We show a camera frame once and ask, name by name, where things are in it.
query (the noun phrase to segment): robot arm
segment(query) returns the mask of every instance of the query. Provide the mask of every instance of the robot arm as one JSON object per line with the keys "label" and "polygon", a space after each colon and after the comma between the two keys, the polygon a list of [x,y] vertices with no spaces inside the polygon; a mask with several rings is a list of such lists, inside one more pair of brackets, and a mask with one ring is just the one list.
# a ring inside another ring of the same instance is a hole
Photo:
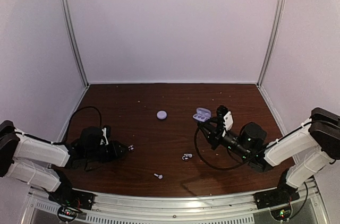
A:
{"label": "robot arm", "polygon": [[267,133],[255,123],[244,125],[240,135],[234,134],[230,130],[231,112],[224,106],[218,107],[216,118],[198,126],[213,150],[222,145],[259,172],[271,170],[293,155],[311,149],[301,162],[283,172],[276,189],[255,194],[261,209],[287,203],[308,178],[340,159],[339,121],[339,116],[315,108],[300,127],[269,144],[264,144]]}
{"label": "robot arm", "polygon": [[0,124],[0,177],[19,179],[27,184],[45,189],[53,201],[84,202],[82,208],[90,209],[93,194],[72,189],[68,178],[60,171],[38,165],[31,160],[58,167],[76,168],[87,165],[88,160],[109,162],[122,157],[128,147],[109,141],[111,128],[104,126],[83,129],[79,139],[71,144],[53,143],[25,133],[6,120]]}

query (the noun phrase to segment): brown wooden surface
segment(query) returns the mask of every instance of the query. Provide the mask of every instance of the brown wooden surface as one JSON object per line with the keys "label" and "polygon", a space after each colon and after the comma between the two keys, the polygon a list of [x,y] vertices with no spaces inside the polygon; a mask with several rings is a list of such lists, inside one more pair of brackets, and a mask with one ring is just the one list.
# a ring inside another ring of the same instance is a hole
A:
{"label": "brown wooden surface", "polygon": [[[267,131],[267,141],[281,136],[255,85],[92,85],[80,107],[98,107],[103,124],[112,126],[111,139],[134,144],[135,152],[89,173],[81,168],[63,171],[75,188],[133,196],[221,195],[275,187],[281,173],[293,165],[292,159],[261,174],[247,165],[232,171],[213,170],[196,156],[193,146],[196,123],[192,115],[197,107],[208,108],[215,114],[221,104],[232,111],[233,131],[238,133],[245,123],[253,121]],[[166,120],[156,118],[159,110],[167,111]],[[97,124],[93,110],[78,113],[71,124],[69,142],[83,128]],[[202,135],[198,141],[202,154],[214,165],[235,165],[225,148],[211,150]],[[184,153],[192,153],[194,157],[184,162]],[[159,180],[154,173],[164,178]]]}

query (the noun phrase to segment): white wall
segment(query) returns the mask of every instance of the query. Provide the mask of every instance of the white wall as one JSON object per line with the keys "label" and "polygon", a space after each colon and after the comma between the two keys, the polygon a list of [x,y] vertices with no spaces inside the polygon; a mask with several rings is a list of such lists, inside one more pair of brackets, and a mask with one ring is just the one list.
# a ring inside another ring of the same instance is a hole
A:
{"label": "white wall", "polygon": [[[60,0],[0,0],[0,122],[55,141],[83,91]],[[28,186],[0,178],[0,223],[17,223]]]}
{"label": "white wall", "polygon": [[[314,107],[340,115],[340,0],[287,0],[264,81],[290,131]],[[331,222],[338,222],[340,165],[316,176]]]}
{"label": "white wall", "polygon": [[277,0],[69,0],[90,83],[256,82]]}

